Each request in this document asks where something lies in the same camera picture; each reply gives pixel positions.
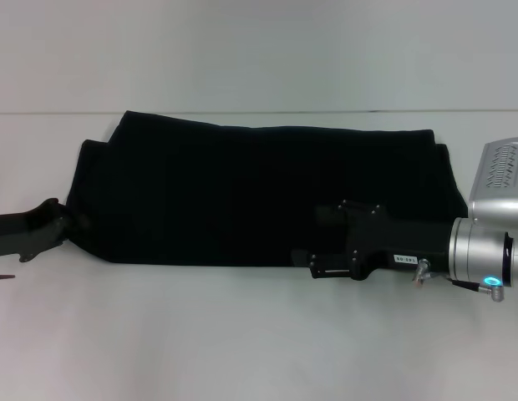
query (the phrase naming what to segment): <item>white background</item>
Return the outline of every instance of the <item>white background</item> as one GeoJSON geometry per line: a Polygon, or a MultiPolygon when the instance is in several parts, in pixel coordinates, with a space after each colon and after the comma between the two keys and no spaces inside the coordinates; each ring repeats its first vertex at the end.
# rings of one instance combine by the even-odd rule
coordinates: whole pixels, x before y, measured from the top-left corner
{"type": "MultiPolygon", "coordinates": [[[[468,195],[483,144],[518,136],[518,1],[0,0],[0,214],[63,201],[82,141],[126,109],[434,129],[468,195]],[[331,113],[376,109],[398,112],[331,113]]],[[[393,272],[121,266],[71,244],[0,257],[12,272],[0,400],[518,400],[518,288],[496,304],[393,272]]]]}

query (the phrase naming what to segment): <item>folded black fabric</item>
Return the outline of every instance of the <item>folded black fabric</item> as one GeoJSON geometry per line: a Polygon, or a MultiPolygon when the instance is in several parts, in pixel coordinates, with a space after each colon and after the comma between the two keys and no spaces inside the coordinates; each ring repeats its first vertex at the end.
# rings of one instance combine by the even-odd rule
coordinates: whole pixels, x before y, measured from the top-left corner
{"type": "Polygon", "coordinates": [[[320,248],[317,205],[343,199],[399,219],[466,216],[431,130],[250,129],[127,112],[109,143],[86,141],[68,198],[71,240],[120,263],[290,266],[320,248]]]}

